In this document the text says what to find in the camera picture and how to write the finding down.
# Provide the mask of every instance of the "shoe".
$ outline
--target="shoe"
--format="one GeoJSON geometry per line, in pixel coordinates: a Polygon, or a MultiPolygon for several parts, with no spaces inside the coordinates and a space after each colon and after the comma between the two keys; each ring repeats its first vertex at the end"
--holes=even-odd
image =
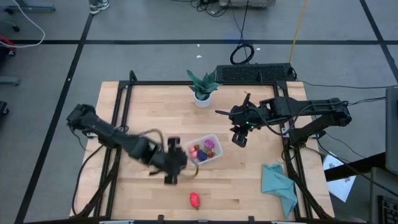
{"type": "Polygon", "coordinates": [[[109,7],[109,0],[99,0],[97,4],[90,4],[90,13],[95,15],[109,7]]]}

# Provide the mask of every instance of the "green plant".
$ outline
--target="green plant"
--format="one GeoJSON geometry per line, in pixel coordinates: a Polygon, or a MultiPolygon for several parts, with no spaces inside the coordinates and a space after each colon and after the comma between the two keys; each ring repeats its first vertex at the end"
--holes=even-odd
{"type": "Polygon", "coordinates": [[[212,91],[217,90],[221,84],[215,82],[216,80],[216,71],[207,74],[203,77],[202,80],[196,77],[191,71],[187,70],[188,76],[193,81],[193,86],[189,86],[191,90],[195,93],[195,96],[198,100],[207,100],[209,98],[210,93],[212,91]]]}

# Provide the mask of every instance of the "floor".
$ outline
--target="floor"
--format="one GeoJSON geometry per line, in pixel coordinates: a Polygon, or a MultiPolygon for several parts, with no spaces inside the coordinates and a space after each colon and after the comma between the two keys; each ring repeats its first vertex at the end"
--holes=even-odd
{"type": "MultiPolygon", "coordinates": [[[[22,80],[18,87],[0,86],[0,100],[8,102],[11,111],[0,126],[1,223],[16,220],[36,161],[46,149],[24,220],[68,217],[83,151],[65,126],[65,118],[77,103],[95,105],[101,82],[125,80],[130,70],[139,80],[188,80],[186,69],[204,74],[217,65],[228,65],[236,47],[229,40],[239,39],[232,10],[213,18],[185,2],[114,0],[109,9],[89,18],[87,1],[27,2],[54,3],[57,10],[28,14],[46,32],[46,41],[38,47],[19,49],[1,69],[1,75],[22,80]],[[88,33],[82,35],[85,26],[88,33]]],[[[277,0],[273,8],[248,10],[244,38],[258,43],[254,44],[252,63],[288,62],[290,40],[303,3],[277,0]]],[[[311,41],[298,42],[292,61],[298,79],[326,85],[397,84],[397,65],[388,61],[398,58],[397,9],[395,0],[310,1],[298,40],[311,41]]],[[[244,9],[234,9],[234,13],[240,25],[244,9]]],[[[0,34],[18,44],[41,38],[40,31],[20,13],[9,16],[2,12],[0,19],[20,26],[21,31],[13,33],[10,27],[0,25],[0,34]]],[[[306,92],[313,100],[338,97],[358,101],[384,96],[384,90],[308,85],[306,92]]],[[[352,123],[329,128],[328,133],[362,156],[384,151],[384,102],[352,106],[349,111],[352,123]]],[[[360,159],[329,137],[323,137],[322,143],[340,157],[360,159]]],[[[357,178],[346,203],[332,198],[336,216],[367,220],[368,186],[366,180],[357,178]]]]}

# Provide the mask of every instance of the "yellow cable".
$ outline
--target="yellow cable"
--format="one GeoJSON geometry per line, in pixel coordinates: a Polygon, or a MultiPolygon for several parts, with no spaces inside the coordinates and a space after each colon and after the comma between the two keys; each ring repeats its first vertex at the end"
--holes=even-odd
{"type": "Polygon", "coordinates": [[[305,8],[307,8],[307,3],[308,3],[308,0],[305,0],[303,9],[301,10],[300,19],[298,20],[298,24],[297,24],[297,28],[296,28],[296,33],[294,34],[294,39],[293,39],[292,50],[290,51],[289,63],[292,63],[294,47],[295,47],[295,44],[296,44],[296,38],[297,38],[297,34],[299,34],[301,21],[303,20],[305,8]]]}

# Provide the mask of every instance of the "white pot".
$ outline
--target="white pot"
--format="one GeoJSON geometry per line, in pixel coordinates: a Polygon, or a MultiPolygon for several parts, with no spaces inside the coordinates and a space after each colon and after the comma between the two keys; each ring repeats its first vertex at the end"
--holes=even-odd
{"type": "Polygon", "coordinates": [[[195,96],[195,93],[193,93],[193,99],[195,100],[195,104],[200,107],[200,108],[205,108],[208,107],[211,103],[211,93],[209,98],[207,100],[199,100],[197,96],[195,96]]]}

